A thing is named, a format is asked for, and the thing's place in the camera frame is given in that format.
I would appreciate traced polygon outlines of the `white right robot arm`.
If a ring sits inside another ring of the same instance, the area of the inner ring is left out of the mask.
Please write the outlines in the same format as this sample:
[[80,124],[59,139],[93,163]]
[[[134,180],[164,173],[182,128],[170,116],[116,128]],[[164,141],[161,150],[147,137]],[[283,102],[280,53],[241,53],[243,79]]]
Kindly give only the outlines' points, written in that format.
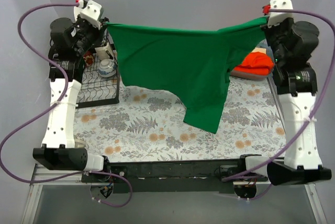
[[332,171],[323,166],[316,141],[315,118],[317,77],[308,62],[319,40],[318,28],[307,21],[268,21],[262,27],[275,66],[273,81],[284,119],[286,148],[284,158],[260,155],[241,156],[237,176],[248,181],[255,174],[267,177],[273,185],[308,184],[327,181]]

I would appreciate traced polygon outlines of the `green t shirt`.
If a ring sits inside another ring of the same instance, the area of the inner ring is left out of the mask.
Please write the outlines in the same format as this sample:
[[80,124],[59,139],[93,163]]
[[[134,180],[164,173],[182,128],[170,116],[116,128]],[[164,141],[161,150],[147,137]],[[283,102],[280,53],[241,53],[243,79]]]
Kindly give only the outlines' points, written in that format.
[[216,133],[231,71],[261,42],[266,18],[216,31],[107,25],[125,86],[164,90],[186,107],[184,122]]

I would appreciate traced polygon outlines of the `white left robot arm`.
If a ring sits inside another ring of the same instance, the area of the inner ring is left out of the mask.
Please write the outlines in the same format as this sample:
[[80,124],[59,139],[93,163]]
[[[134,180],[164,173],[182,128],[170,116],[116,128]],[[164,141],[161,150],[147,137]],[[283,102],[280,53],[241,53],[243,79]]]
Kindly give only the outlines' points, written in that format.
[[73,125],[77,97],[85,69],[84,55],[101,42],[104,27],[100,19],[78,15],[75,22],[58,18],[50,24],[51,47],[49,79],[51,105],[47,129],[40,148],[33,150],[33,158],[49,170],[93,171],[94,177],[106,182],[111,169],[101,155],[89,154],[75,145]]

